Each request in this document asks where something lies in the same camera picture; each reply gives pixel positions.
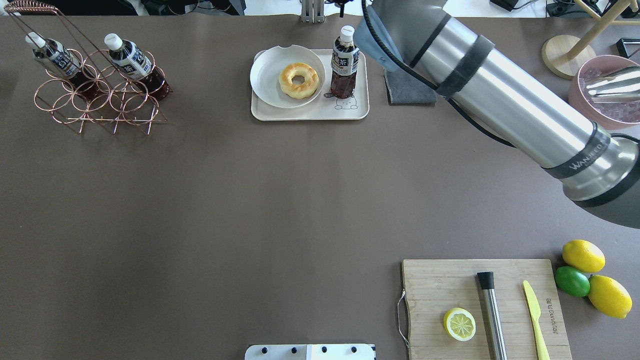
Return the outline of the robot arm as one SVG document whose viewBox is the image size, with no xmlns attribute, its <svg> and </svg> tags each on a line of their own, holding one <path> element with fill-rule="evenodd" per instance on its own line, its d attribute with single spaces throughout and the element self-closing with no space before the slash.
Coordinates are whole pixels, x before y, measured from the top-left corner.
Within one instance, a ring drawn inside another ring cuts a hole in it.
<svg viewBox="0 0 640 360">
<path fill-rule="evenodd" d="M 443 0 L 361 2 L 362 50 L 455 101 L 563 184 L 586 212 L 640 225 L 639 141 L 613 136 L 444 10 Z"/>
</svg>

